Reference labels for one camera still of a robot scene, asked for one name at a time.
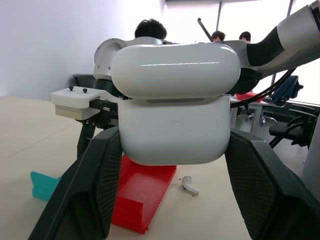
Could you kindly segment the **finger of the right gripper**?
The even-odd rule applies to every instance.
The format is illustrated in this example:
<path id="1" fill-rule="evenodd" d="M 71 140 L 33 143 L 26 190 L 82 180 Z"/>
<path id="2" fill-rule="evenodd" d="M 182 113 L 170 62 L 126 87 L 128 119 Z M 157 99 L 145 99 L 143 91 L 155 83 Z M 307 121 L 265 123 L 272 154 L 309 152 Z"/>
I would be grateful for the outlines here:
<path id="1" fill-rule="evenodd" d="M 94 125 L 90 125 L 90 124 L 82 125 L 78 143 L 77 143 L 77 157 L 80 157 L 83 154 L 83 152 L 86 151 L 91 139 L 94 136 L 95 129 L 96 127 Z"/>

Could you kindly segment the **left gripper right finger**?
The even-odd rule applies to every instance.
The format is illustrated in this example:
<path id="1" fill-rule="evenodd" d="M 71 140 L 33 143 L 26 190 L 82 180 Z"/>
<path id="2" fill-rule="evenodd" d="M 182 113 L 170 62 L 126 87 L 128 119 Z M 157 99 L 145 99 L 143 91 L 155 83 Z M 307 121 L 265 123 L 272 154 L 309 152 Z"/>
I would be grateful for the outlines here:
<path id="1" fill-rule="evenodd" d="M 265 140 L 233 129 L 225 160 L 251 239 L 320 238 L 319 201 Z"/>

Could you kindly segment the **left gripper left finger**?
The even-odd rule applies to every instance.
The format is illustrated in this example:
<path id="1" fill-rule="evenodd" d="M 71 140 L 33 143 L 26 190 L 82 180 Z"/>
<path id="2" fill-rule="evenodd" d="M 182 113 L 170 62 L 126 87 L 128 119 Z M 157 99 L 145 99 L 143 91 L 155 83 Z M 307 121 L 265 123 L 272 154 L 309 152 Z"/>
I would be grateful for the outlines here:
<path id="1" fill-rule="evenodd" d="M 118 127 L 93 137 L 85 152 L 62 175 L 29 239 L 107 239 L 121 158 Z"/>

